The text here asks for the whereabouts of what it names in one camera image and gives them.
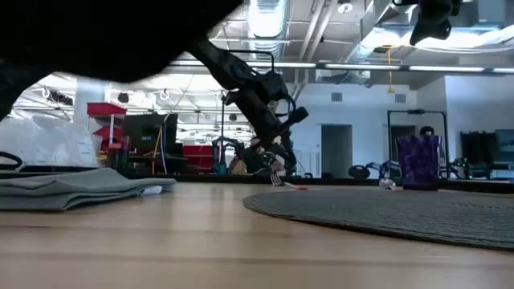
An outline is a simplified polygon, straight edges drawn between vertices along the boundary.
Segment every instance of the white plastic sheet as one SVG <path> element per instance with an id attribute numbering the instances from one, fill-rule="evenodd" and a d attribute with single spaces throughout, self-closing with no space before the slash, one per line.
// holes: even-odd
<path id="1" fill-rule="evenodd" d="M 45 116 L 24 114 L 0 122 L 0 151 L 20 157 L 24 166 L 100 167 L 97 137 L 83 126 Z"/>

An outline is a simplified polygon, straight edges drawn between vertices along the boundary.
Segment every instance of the gray rug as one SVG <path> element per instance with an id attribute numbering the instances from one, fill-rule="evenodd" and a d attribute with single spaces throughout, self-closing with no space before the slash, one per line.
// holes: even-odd
<path id="1" fill-rule="evenodd" d="M 385 236 L 514 250 L 514 197 L 337 189 L 262 193 L 257 213 Z"/>

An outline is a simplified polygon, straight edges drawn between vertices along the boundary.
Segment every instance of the ceiling duct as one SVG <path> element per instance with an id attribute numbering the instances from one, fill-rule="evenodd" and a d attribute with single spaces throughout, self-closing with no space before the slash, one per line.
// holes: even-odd
<path id="1" fill-rule="evenodd" d="M 285 39 L 290 0 L 250 0 L 248 7 L 248 37 L 263 39 L 262 42 L 249 43 L 251 50 L 268 51 L 275 60 L 284 52 L 284 42 L 271 39 Z M 268 55 L 254 54 L 253 59 L 269 60 Z"/>
<path id="2" fill-rule="evenodd" d="M 450 17 L 454 29 L 447 41 L 425 39 L 417 46 L 435 47 L 438 45 L 467 45 L 473 48 L 499 43 L 514 36 L 512 29 L 504 29 L 509 35 L 495 35 L 506 27 L 506 0 L 475 0 L 465 2 L 460 14 Z M 352 51 L 341 58 L 340 63 L 366 63 L 374 49 L 384 45 L 408 44 L 414 24 L 418 21 L 418 8 L 395 6 L 390 0 L 374 0 L 361 19 L 361 34 Z M 365 83 L 370 77 L 363 71 L 317 71 L 317 83 Z"/>

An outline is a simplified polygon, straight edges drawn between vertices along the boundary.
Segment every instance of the purple bag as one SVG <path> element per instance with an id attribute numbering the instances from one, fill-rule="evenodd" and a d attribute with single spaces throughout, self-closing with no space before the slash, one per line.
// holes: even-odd
<path id="1" fill-rule="evenodd" d="M 440 136 L 400 136 L 396 139 L 404 189 L 437 190 Z"/>

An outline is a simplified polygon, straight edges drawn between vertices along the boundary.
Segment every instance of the computer screen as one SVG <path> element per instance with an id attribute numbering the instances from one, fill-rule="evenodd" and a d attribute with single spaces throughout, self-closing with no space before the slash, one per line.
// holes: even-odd
<path id="1" fill-rule="evenodd" d="M 514 129 L 496 129 L 498 149 L 501 152 L 514 153 Z"/>
<path id="2" fill-rule="evenodd" d="M 164 119 L 165 116 L 158 114 L 126 116 L 123 133 L 130 137 L 130 149 L 137 149 L 142 153 L 153 151 Z M 171 114 L 164 124 L 162 140 L 166 151 L 173 147 L 177 140 L 177 119 L 177 114 Z"/>

